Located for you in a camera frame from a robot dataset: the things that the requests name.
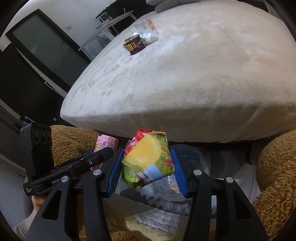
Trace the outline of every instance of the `metal screw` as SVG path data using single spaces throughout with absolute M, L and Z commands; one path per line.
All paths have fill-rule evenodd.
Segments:
M 232 177 L 226 177 L 226 181 L 228 183 L 233 183 L 233 178 Z
M 69 177 L 68 177 L 68 176 L 63 176 L 63 177 L 61 178 L 61 181 L 62 181 L 63 183 L 67 182 L 68 180 L 69 180 Z
M 96 169 L 96 170 L 93 171 L 93 174 L 94 174 L 95 176 L 98 176 L 98 175 L 100 175 L 101 173 L 102 173 L 102 171 L 101 171 L 100 169 Z
M 202 171 L 199 170 L 199 169 L 196 169 L 193 171 L 193 174 L 196 175 L 196 176 L 200 176 L 202 174 Z

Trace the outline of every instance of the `brown box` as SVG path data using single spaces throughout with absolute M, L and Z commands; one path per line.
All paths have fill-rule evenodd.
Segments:
M 146 47 L 140 35 L 132 36 L 126 39 L 124 42 L 124 47 L 130 52 L 131 55 L 140 52 Z

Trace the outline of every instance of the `snack wrapper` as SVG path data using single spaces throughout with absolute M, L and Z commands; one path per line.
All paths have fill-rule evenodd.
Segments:
M 131 188 L 142 188 L 175 171 L 166 133 L 139 129 L 124 150 L 123 180 Z
M 139 34 L 136 34 L 124 40 L 123 46 L 128 52 L 130 52 L 131 55 L 140 52 L 146 47 Z
M 118 139 L 116 139 L 114 137 L 106 136 L 106 135 L 101 135 L 101 136 L 98 136 L 94 152 L 97 152 L 105 147 L 110 147 L 110 148 L 112 148 L 112 150 L 115 153 L 117 150 L 117 146 L 118 146 Z M 91 170 L 93 171 L 96 169 L 100 169 L 102 167 L 102 165 L 103 165 L 103 163 L 98 164 L 94 167 L 91 167 Z

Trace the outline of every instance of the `sleeve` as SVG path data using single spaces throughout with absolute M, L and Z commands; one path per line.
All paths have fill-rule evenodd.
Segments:
M 34 209 L 33 212 L 31 213 L 31 215 L 29 217 L 27 217 L 25 220 L 23 220 L 19 225 L 15 226 L 13 228 L 13 231 L 16 233 L 16 235 L 22 240 L 24 241 L 28 230 L 36 216 L 37 212 Z

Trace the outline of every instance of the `human hand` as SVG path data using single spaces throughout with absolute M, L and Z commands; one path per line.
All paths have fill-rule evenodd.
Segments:
M 32 196 L 32 203 L 34 206 L 34 209 L 38 212 L 41 208 L 42 204 L 44 203 L 45 199 L 47 198 L 47 195 L 42 196 Z

